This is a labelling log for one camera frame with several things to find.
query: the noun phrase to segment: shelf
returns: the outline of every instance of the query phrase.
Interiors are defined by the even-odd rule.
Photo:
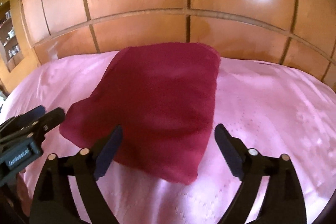
[[[5,47],[14,37],[16,37],[16,35],[14,35],[12,38],[10,38],[9,40],[6,40],[6,42],[3,44],[3,46]]]
[[[3,25],[5,25],[7,22],[9,22],[9,21],[11,21],[11,20],[12,20],[12,18],[10,17],[10,18],[8,18],[6,21],[2,22],[2,24],[0,25],[0,29],[1,29],[1,27],[2,27]]]

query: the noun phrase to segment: silver screw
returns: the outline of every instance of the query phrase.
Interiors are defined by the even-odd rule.
[[[259,152],[254,148],[250,148],[249,149],[249,154],[252,155],[252,156],[256,156],[256,155],[259,154]]]
[[[55,153],[52,153],[48,156],[48,160],[54,160],[56,159],[57,155]]]
[[[90,152],[90,149],[88,148],[83,148],[79,153],[84,156],[87,155]]]
[[[290,157],[287,154],[282,154],[281,158],[285,161],[288,161],[290,159]]]

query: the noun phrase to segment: wrinkled pink fabric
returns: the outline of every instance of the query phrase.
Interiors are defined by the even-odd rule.
[[[0,122],[40,104],[47,111],[56,107],[67,111],[74,102],[90,96],[115,54],[72,56],[41,66],[9,96]],[[213,128],[218,123],[263,155],[290,155],[311,223],[336,188],[335,93],[296,69],[222,58]],[[58,128],[46,135],[42,146],[44,155],[30,164],[19,180],[26,211],[47,155],[54,152],[62,157],[79,151],[59,134]],[[266,183],[267,178],[262,182],[248,221],[258,214]],[[232,177],[213,132],[198,168],[198,178],[191,185],[169,183],[116,162],[98,180],[105,200],[121,224],[217,223],[239,184]],[[89,222],[73,178],[71,187],[81,218]]]

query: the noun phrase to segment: bed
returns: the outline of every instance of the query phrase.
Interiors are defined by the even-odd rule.
[[[11,93],[0,122],[38,106],[65,112],[85,99],[100,82],[117,52],[76,55],[48,62]],[[300,180],[307,222],[320,214],[336,188],[336,95],[300,70],[263,61],[221,58],[213,129],[223,123],[247,147],[263,155],[290,155]],[[18,195],[29,214],[39,172],[50,153],[74,155],[80,148],[58,127],[46,135],[44,155],[18,176]],[[80,217],[90,222],[78,188],[69,177]],[[256,218],[268,178],[264,178],[247,223]],[[169,183],[116,162],[98,186],[120,223],[217,223],[240,181],[232,177],[214,133],[190,185]]]

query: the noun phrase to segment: maroon fabric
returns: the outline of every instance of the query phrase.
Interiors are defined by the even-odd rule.
[[[121,50],[85,100],[74,103],[62,136],[90,148],[120,124],[115,161],[190,184],[204,155],[215,107],[219,54],[196,43]]]

